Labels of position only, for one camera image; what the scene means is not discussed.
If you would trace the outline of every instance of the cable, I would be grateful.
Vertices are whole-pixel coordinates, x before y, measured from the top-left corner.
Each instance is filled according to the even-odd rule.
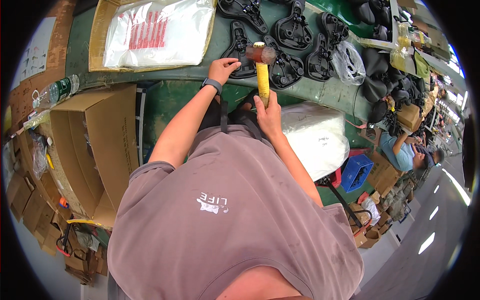
[[[353,98],[353,122],[357,126],[360,126],[360,125],[357,124],[357,120],[355,119],[355,103],[357,103],[357,95],[359,93],[360,87],[361,85],[359,85],[359,87],[357,88],[357,91],[355,92],[355,97]]]

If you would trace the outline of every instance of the smartwatch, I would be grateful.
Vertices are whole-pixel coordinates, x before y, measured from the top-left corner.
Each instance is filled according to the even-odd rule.
[[[200,86],[200,89],[202,89],[207,84],[212,85],[214,88],[216,88],[217,95],[220,95],[222,93],[222,85],[220,84],[220,82],[210,78],[205,78],[204,82],[202,83],[202,86]]]

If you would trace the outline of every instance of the water bottle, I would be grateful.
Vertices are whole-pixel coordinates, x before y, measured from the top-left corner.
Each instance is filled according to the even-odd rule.
[[[33,108],[50,108],[60,102],[67,96],[78,91],[80,81],[77,75],[68,76],[67,78],[55,81],[46,86],[40,93],[38,90],[33,91],[32,99]]]

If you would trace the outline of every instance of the blue plastic crate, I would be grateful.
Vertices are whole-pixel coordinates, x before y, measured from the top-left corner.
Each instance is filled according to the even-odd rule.
[[[372,167],[373,162],[365,154],[350,157],[343,170],[342,183],[340,185],[346,192],[358,189],[367,179],[368,173],[370,173]],[[358,180],[355,180],[361,169],[363,169],[362,174]]]

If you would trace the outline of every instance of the life logo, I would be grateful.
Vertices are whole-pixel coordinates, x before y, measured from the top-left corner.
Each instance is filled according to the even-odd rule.
[[[197,198],[197,202],[202,205],[200,207],[200,210],[206,210],[207,212],[218,214],[218,210],[220,208],[225,208],[223,212],[228,213],[226,198],[215,197],[214,195],[212,196],[212,198],[208,198],[208,195],[206,193],[202,192],[201,194],[202,195],[200,196],[200,198]]]

